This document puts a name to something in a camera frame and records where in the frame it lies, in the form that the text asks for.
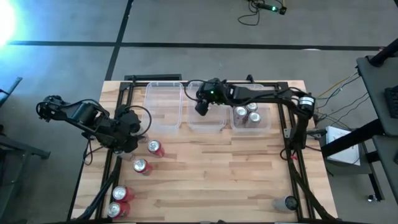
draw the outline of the wire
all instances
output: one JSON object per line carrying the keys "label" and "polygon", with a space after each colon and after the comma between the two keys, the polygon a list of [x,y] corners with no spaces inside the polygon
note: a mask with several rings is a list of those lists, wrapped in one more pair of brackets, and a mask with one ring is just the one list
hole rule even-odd
{"label": "wire", "polygon": [[352,76],[354,76],[354,75],[357,74],[357,73],[358,73],[358,72],[354,72],[352,75],[350,75],[350,76],[348,76],[348,77],[346,77],[346,78],[344,78],[344,79],[338,81],[337,83],[335,83],[334,85],[332,85],[329,89],[327,89],[327,91],[324,91],[321,95],[319,95],[317,98],[323,96],[324,94],[326,94],[327,92],[329,92],[330,90],[332,90],[334,87],[336,87],[336,86],[339,85],[340,83],[342,83],[342,82],[344,82],[344,81],[350,79]]}
{"label": "wire", "polygon": [[366,97],[365,100],[359,102],[358,105],[356,105],[356,107],[354,107],[353,109],[349,110],[346,114],[344,114],[343,116],[341,116],[341,117],[340,117],[337,121],[335,121],[333,124],[335,124],[336,122],[339,122],[342,118],[344,118],[345,116],[347,116],[351,111],[353,111],[353,110],[355,110],[356,108],[358,108],[358,107],[361,105],[361,103],[365,102],[365,101],[368,100],[368,99],[369,99],[369,96]]}
{"label": "wire", "polygon": [[[280,7],[284,7],[284,3],[282,3],[280,0],[274,0],[274,1],[278,2],[280,4]],[[260,10],[261,10],[261,8],[257,7],[256,4],[258,4],[260,2],[263,3],[263,4],[266,3],[265,0],[249,0],[248,1],[248,8],[249,8],[249,11],[252,12],[252,14],[243,15],[243,16],[238,17],[238,22],[243,24],[243,25],[246,25],[246,26],[257,26],[260,23]],[[241,21],[242,18],[252,17],[252,16],[257,16],[257,22],[256,23],[250,24],[250,23],[245,23],[245,22]]]}
{"label": "wire", "polygon": [[335,113],[337,113],[337,112],[339,112],[339,111],[341,111],[341,110],[343,110],[343,109],[345,109],[345,108],[347,108],[347,107],[353,105],[353,104],[354,104],[355,102],[357,102],[358,100],[364,98],[367,94],[368,94],[368,93],[366,92],[363,96],[361,96],[361,97],[359,97],[358,99],[354,100],[352,103],[350,103],[350,104],[348,104],[348,105],[346,105],[346,106],[344,106],[344,107],[342,107],[342,108],[340,108],[340,109],[338,109],[338,110],[336,110],[336,111],[334,111],[334,112],[332,112],[332,113],[330,113],[330,114],[324,114],[324,115],[325,115],[325,116],[330,116],[330,115],[332,115],[332,114],[335,114]]}
{"label": "wire", "polygon": [[[337,121],[336,118],[331,117],[331,116],[326,117],[326,118],[324,118],[324,119],[327,119],[327,120],[331,121],[332,123],[335,122],[335,121]],[[348,130],[352,130],[352,128],[350,128],[347,124],[345,124],[345,123],[343,123],[343,122],[341,122],[341,121],[337,122],[336,124],[337,124],[338,126],[341,126],[342,128],[347,128]]]}
{"label": "wire", "polygon": [[325,106],[328,104],[329,100],[330,100],[332,97],[336,96],[336,95],[341,91],[341,89],[342,89],[344,86],[346,86],[346,85],[352,83],[353,81],[355,81],[355,80],[357,80],[357,79],[359,79],[359,78],[360,78],[360,77],[356,77],[356,78],[354,78],[353,80],[351,80],[350,82],[347,82],[347,83],[345,83],[344,85],[342,85],[341,87],[337,88],[328,98],[326,98],[326,99],[323,99],[323,98],[318,99],[318,100],[326,100],[326,103],[325,103],[324,105],[318,107],[317,110],[319,111],[320,108],[325,107]]}
{"label": "wire", "polygon": [[[87,166],[90,166],[91,163],[93,162],[93,153],[96,152],[96,151],[98,151],[98,150],[100,150],[100,149],[102,149],[102,148],[104,148],[104,146],[100,146],[100,147],[98,147],[98,148],[92,150],[92,148],[91,148],[91,140],[90,140],[90,139],[87,141],[87,146],[88,146],[88,148],[90,149],[90,152],[87,153],[87,154],[85,154],[85,155],[83,155],[83,162],[84,162]],[[89,162],[86,162],[86,158],[87,158],[88,155],[90,155],[90,161],[89,161]]]}
{"label": "wire", "polygon": [[[353,81],[355,81],[355,80],[357,80],[357,79],[359,79],[359,78],[361,78],[361,77],[356,77],[356,78],[354,78],[353,80],[351,80],[351,81],[349,81],[349,82],[347,82],[347,83],[345,83],[344,85],[342,85],[341,87],[339,87],[338,89],[339,89],[339,91],[338,91],[338,93],[342,90],[342,88],[344,87],[344,86],[346,86],[346,85],[348,85],[348,84],[350,84],[350,83],[352,83]],[[317,100],[327,100],[328,99],[328,97],[324,97],[324,98],[317,98]]]}
{"label": "wire", "polygon": [[138,135],[137,137],[143,136],[146,132],[148,132],[148,130],[149,130],[151,124],[152,124],[152,116],[150,115],[149,110],[148,110],[147,108],[143,107],[143,106],[132,105],[132,106],[126,107],[125,110],[130,109],[130,108],[141,108],[141,109],[143,109],[146,113],[148,113],[148,117],[149,117],[149,124],[148,124],[148,127],[147,127],[147,129],[145,129],[145,131],[144,131],[143,133],[141,133],[141,134]]}
{"label": "wire", "polygon": [[314,148],[314,147],[311,147],[311,146],[305,146],[305,147],[307,147],[307,148],[309,148],[309,149],[312,149],[312,150],[315,150],[315,151],[322,151],[321,149],[317,149],[317,148]]}

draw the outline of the cable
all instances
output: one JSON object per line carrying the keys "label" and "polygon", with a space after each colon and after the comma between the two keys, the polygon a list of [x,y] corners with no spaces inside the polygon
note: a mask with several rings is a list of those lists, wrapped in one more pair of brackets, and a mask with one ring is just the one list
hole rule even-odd
{"label": "cable", "polygon": [[357,79],[359,79],[359,78],[360,78],[360,77],[356,77],[356,78],[354,78],[353,80],[351,80],[351,81],[345,83],[345,84],[342,85],[341,87],[337,88],[328,98],[320,98],[320,99],[317,98],[317,100],[326,100],[326,103],[325,103],[324,105],[318,107],[317,110],[319,111],[320,108],[326,106],[326,105],[328,104],[329,100],[330,100],[332,97],[336,96],[336,95],[341,91],[341,89],[342,89],[344,86],[346,86],[346,85],[352,83],[353,81],[355,81],[355,80],[357,80]]}
{"label": "cable", "polygon": [[332,112],[332,113],[330,113],[330,114],[325,114],[325,115],[326,115],[326,116],[330,116],[330,115],[332,115],[332,114],[335,114],[335,113],[337,113],[337,112],[339,112],[339,111],[341,111],[341,110],[343,110],[343,109],[345,109],[345,108],[347,108],[347,107],[353,105],[353,104],[354,104],[355,102],[357,102],[358,100],[364,98],[367,94],[368,94],[368,93],[366,92],[363,96],[361,96],[361,97],[359,97],[358,99],[354,100],[352,103],[350,103],[350,104],[348,104],[348,105],[346,105],[346,106],[344,106],[344,107],[342,107],[342,108],[340,108],[340,109],[338,109],[338,110],[336,110],[336,111],[334,111],[334,112]]}
{"label": "cable", "polygon": [[366,97],[365,100],[359,102],[358,105],[356,105],[356,107],[354,107],[353,109],[349,110],[346,114],[344,114],[343,116],[341,116],[341,117],[340,117],[337,121],[335,121],[333,124],[335,124],[336,122],[339,122],[342,118],[344,118],[345,116],[347,116],[351,111],[353,111],[353,110],[355,110],[356,108],[358,108],[358,107],[361,105],[361,103],[365,102],[365,101],[368,100],[368,99],[369,99],[369,96]]}
{"label": "cable", "polygon": [[149,110],[148,110],[147,108],[143,107],[143,106],[132,105],[132,106],[126,107],[125,110],[130,109],[130,108],[141,108],[141,109],[143,109],[146,113],[148,113],[148,117],[149,117],[149,124],[148,124],[148,127],[147,127],[147,129],[145,129],[145,131],[144,131],[143,133],[141,133],[141,134],[138,135],[137,137],[143,136],[143,135],[149,130],[149,128],[150,128],[150,126],[151,126],[151,124],[152,124],[152,116],[150,115]]}
{"label": "cable", "polygon": [[[275,0],[275,1],[280,4],[280,7],[284,7],[284,3],[282,3],[280,0]],[[249,0],[248,1],[248,8],[249,8],[249,11],[252,12],[252,14],[243,15],[243,16],[238,17],[238,22],[243,24],[243,25],[246,25],[246,26],[257,26],[260,23],[260,10],[261,10],[261,8],[257,7],[256,4],[259,4],[259,3],[265,4],[266,2],[265,2],[265,0]],[[245,23],[245,22],[241,21],[241,19],[244,18],[244,17],[252,17],[252,16],[257,16],[257,22],[256,23],[249,24],[249,23]]]}
{"label": "cable", "polygon": [[337,83],[335,83],[334,85],[332,85],[329,89],[327,89],[327,91],[324,91],[321,95],[319,95],[317,98],[323,96],[325,93],[329,92],[330,90],[332,90],[334,87],[336,87],[337,85],[339,85],[340,83],[349,80],[352,76],[358,74],[358,72],[354,72],[352,75],[349,75],[348,77],[338,81]]}
{"label": "cable", "polygon": [[[98,147],[98,148],[92,150],[92,148],[91,148],[91,140],[90,140],[90,139],[87,141],[87,146],[89,147],[90,152],[87,153],[87,154],[85,154],[85,155],[83,155],[83,162],[84,162],[87,166],[90,166],[91,163],[93,162],[93,153],[94,153],[95,151],[98,151],[98,150],[104,148],[104,146],[100,146],[100,147]],[[87,158],[88,155],[90,155],[90,161],[89,161],[89,162],[86,162],[86,158]]]}
{"label": "cable", "polygon": [[314,147],[311,147],[311,146],[307,146],[307,145],[306,145],[305,147],[307,147],[307,148],[309,148],[309,149],[312,149],[312,150],[315,150],[315,151],[320,151],[320,152],[322,151],[322,150],[320,150],[320,149],[317,149],[317,148],[314,148]]}

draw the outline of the wooden table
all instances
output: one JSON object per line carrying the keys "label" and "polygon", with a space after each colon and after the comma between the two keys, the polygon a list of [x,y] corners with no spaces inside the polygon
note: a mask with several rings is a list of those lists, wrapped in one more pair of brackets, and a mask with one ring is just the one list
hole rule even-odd
{"label": "wooden table", "polygon": [[[283,82],[305,89],[303,81]],[[120,82],[116,81],[104,82],[103,85],[99,102],[111,113],[116,107],[119,85]],[[135,88],[132,104],[142,105],[144,95],[144,87]],[[150,176],[135,173],[132,162],[123,161],[119,183],[132,187],[136,191],[136,199],[130,202],[129,216],[120,221],[297,221],[295,213],[279,213],[271,204],[274,198],[292,195],[287,162],[279,157],[284,141],[277,105],[271,105],[270,132],[260,136],[234,134],[229,120],[219,134],[194,133],[187,126],[187,105],[187,98],[184,97],[183,118],[178,134],[150,133],[150,138],[158,139],[164,145],[165,157],[158,159],[150,156],[146,144],[134,151],[137,158],[147,159],[154,165]],[[308,138],[307,145],[320,147],[312,138]],[[105,157],[105,149],[97,151],[92,165],[84,166],[72,218],[84,211],[100,189]],[[322,154],[306,149],[303,150],[303,157],[312,192],[326,210],[336,217]],[[301,190],[300,198],[305,217],[308,217]]]}

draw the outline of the clear plastic container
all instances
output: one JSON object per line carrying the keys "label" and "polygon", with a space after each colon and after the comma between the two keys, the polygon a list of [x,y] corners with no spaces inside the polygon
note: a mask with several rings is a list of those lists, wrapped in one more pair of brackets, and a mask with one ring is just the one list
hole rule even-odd
{"label": "clear plastic container", "polygon": [[[247,87],[250,90],[275,90],[273,87],[266,87],[260,84],[237,84],[237,86]],[[260,123],[255,128],[245,128],[244,124],[235,124],[233,108],[229,109],[231,127],[236,133],[266,133],[271,128],[271,109],[267,103],[258,103],[257,113],[261,115]]]}
{"label": "clear plastic container", "polygon": [[[175,133],[181,125],[183,86],[179,82],[150,82],[147,85],[144,107],[152,116],[150,131]],[[142,125],[149,124],[147,113],[142,115]]]}
{"label": "clear plastic container", "polygon": [[[191,82],[187,86],[187,94],[192,98],[196,98],[196,92],[201,84],[202,82]],[[206,116],[201,116],[195,110],[197,103],[189,99],[188,101],[188,126],[194,132],[218,133],[223,129],[227,120],[227,106],[210,104]]]}

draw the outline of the can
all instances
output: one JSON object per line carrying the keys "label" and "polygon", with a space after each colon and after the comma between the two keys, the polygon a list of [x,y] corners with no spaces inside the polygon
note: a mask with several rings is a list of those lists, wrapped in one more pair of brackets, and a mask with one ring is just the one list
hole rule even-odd
{"label": "can", "polygon": [[136,155],[131,152],[124,152],[122,150],[114,150],[113,151],[118,157],[125,161],[132,161]]}
{"label": "can", "polygon": [[297,207],[299,206],[297,199],[293,196],[277,198],[272,202],[272,205],[276,210],[286,213],[296,211]]}
{"label": "can", "polygon": [[248,119],[248,111],[243,106],[237,106],[234,108],[234,124],[235,126],[239,126],[244,124]]}
{"label": "can", "polygon": [[154,167],[148,163],[145,159],[138,159],[134,161],[134,170],[137,173],[143,174],[143,175],[150,175]]}
{"label": "can", "polygon": [[248,121],[244,124],[245,128],[255,128],[261,122],[261,115],[257,112],[249,114]]}
{"label": "can", "polygon": [[164,148],[158,140],[152,140],[148,143],[148,151],[157,157],[164,156]]}
{"label": "can", "polygon": [[143,134],[144,131],[145,131],[144,128],[140,127],[139,130],[138,130],[138,132],[132,133],[131,135],[132,135],[132,136],[139,136],[139,135],[142,134],[142,136],[140,136],[141,139],[138,140],[138,143],[147,143],[148,140],[149,140],[149,136],[148,136],[147,133]]}
{"label": "can", "polygon": [[258,109],[257,103],[249,103],[248,105],[245,106],[247,111],[250,112],[255,112]]}
{"label": "can", "polygon": [[129,202],[136,196],[134,190],[126,186],[117,186],[112,192],[115,202]]}
{"label": "can", "polygon": [[130,204],[127,202],[112,202],[108,207],[108,216],[111,218],[126,217],[130,213]]}

